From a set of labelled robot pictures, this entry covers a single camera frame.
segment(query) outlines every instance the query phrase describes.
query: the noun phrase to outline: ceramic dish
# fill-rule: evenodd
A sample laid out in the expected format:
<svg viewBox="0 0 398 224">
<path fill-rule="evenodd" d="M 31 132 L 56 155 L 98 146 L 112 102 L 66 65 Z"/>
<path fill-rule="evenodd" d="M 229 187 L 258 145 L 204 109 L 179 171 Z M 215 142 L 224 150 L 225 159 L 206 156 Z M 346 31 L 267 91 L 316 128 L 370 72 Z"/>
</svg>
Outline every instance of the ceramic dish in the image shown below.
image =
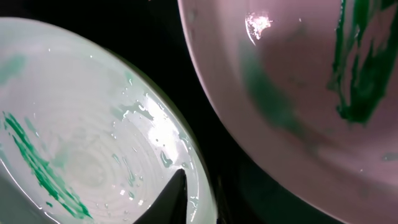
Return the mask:
<svg viewBox="0 0 398 224">
<path fill-rule="evenodd" d="M 220 120 L 285 188 L 348 223 L 397 223 L 396 1 L 179 1 Z"/>
<path fill-rule="evenodd" d="M 140 71 L 37 21 L 1 18 L 0 37 L 0 178 L 22 195 L 0 222 L 34 223 L 26 200 L 49 222 L 133 223 L 179 168 L 187 223 L 216 222 L 198 146 Z"/>
</svg>

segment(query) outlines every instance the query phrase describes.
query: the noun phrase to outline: white plate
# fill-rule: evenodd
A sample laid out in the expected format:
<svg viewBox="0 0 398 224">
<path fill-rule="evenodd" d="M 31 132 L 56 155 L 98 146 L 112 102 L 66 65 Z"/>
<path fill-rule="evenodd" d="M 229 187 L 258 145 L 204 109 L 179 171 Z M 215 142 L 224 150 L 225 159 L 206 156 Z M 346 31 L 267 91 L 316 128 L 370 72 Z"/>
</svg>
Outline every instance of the white plate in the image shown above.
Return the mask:
<svg viewBox="0 0 398 224">
<path fill-rule="evenodd" d="M 341 221 L 398 222 L 396 1 L 179 0 L 179 6 L 207 97 L 263 170 Z M 351 88 L 356 56 L 360 81 Z M 350 111 L 343 103 L 362 107 Z M 370 116 L 359 116 L 366 110 Z"/>
<path fill-rule="evenodd" d="M 41 22 L 1 18 L 0 37 L 0 174 L 36 212 L 133 223 L 184 168 L 187 223 L 216 222 L 197 145 L 137 70 Z"/>
</svg>

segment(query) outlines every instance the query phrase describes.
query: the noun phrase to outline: bowl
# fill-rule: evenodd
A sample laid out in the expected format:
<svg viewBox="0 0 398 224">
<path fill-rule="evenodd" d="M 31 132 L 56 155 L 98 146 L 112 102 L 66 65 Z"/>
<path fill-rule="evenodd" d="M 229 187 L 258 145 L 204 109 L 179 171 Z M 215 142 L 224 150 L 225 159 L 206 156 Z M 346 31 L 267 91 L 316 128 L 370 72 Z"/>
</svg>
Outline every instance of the bowl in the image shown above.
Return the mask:
<svg viewBox="0 0 398 224">
<path fill-rule="evenodd" d="M 43 22 L 0 18 L 0 37 L 0 179 L 21 195 L 0 222 L 34 223 L 11 209 L 27 201 L 49 222 L 133 223 L 178 169 L 187 223 L 216 222 L 195 138 L 147 76 Z"/>
<path fill-rule="evenodd" d="M 179 1 L 201 85 L 282 186 L 346 223 L 396 223 L 395 1 Z"/>
</svg>

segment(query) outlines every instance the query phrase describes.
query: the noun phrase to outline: black background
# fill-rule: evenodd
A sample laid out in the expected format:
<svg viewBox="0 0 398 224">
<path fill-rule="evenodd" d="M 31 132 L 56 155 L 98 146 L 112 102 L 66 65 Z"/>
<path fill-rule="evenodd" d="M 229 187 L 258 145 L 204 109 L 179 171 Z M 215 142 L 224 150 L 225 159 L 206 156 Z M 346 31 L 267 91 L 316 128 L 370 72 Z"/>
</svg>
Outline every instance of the black background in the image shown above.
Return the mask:
<svg viewBox="0 0 398 224">
<path fill-rule="evenodd" d="M 177 0 L 0 0 L 0 16 L 75 32 L 124 57 L 158 84 L 198 139 L 219 223 L 336 223 L 260 170 L 225 130 L 195 74 Z"/>
</svg>

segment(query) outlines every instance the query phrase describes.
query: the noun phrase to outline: glossy surface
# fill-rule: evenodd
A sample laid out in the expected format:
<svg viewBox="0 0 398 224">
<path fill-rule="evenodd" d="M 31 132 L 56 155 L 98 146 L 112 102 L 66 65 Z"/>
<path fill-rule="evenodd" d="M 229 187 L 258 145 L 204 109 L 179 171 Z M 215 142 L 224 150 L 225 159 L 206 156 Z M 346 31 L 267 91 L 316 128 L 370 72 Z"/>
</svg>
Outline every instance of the glossy surface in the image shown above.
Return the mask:
<svg viewBox="0 0 398 224">
<path fill-rule="evenodd" d="M 202 87 L 249 156 L 341 221 L 396 223 L 397 3 L 179 4 Z"/>
<path fill-rule="evenodd" d="M 0 178 L 34 212 L 132 223 L 184 168 L 187 223 L 215 223 L 198 148 L 147 77 L 63 29 L 10 18 L 0 27 Z"/>
</svg>

